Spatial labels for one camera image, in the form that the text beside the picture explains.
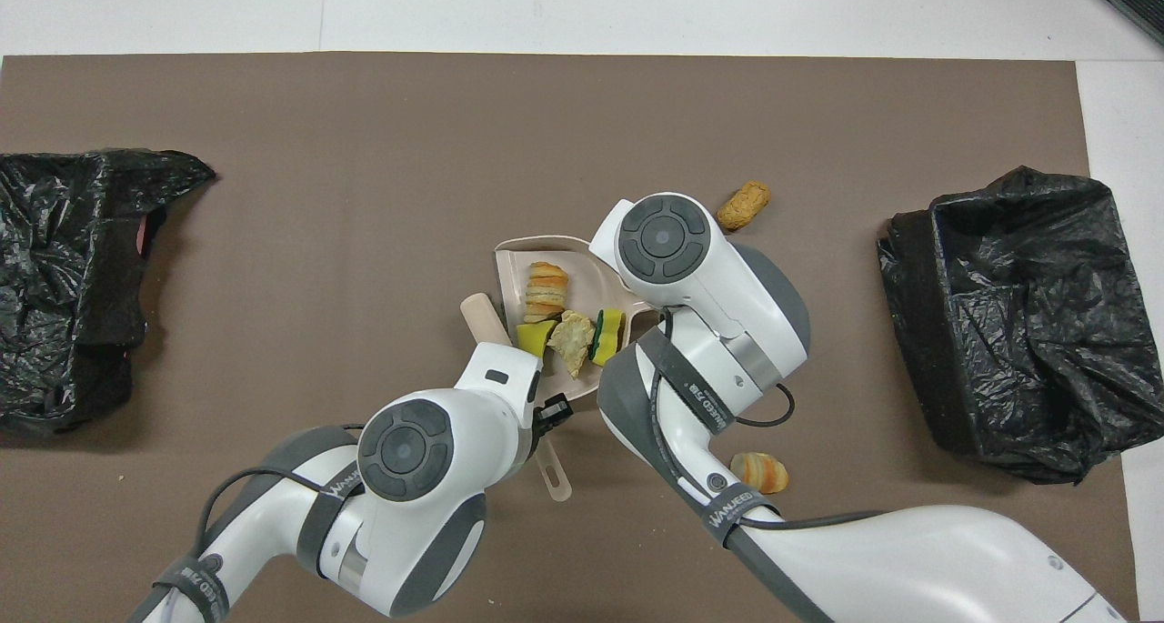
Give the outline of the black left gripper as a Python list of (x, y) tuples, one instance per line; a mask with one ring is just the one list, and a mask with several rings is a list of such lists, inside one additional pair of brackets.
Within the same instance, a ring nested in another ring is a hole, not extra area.
[(573, 415), (574, 410), (570, 399), (565, 394), (556, 394), (545, 399), (545, 403), (540, 408), (533, 410), (531, 431), (535, 441), (548, 434), (553, 429), (565, 424)]

